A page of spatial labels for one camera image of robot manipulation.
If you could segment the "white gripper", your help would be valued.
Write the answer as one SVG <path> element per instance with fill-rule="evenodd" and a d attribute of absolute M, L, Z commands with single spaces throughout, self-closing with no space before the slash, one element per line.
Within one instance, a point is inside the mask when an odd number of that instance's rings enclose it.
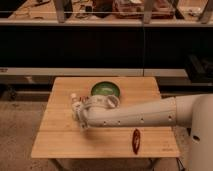
<path fill-rule="evenodd" d="M 96 107 L 107 108 L 107 102 L 105 97 L 91 96 L 85 99 L 81 104 L 74 104 L 73 119 L 77 121 L 82 129 L 88 128 L 89 116 L 96 111 Z"/>

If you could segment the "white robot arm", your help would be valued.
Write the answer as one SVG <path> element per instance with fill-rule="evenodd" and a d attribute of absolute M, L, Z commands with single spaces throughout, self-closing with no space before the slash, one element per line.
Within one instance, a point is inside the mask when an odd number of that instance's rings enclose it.
<path fill-rule="evenodd" d="M 82 128 L 191 128 L 188 171 L 213 169 L 213 94 L 176 96 L 120 107 L 115 95 L 93 95 L 79 100 L 71 95 L 73 117 Z"/>

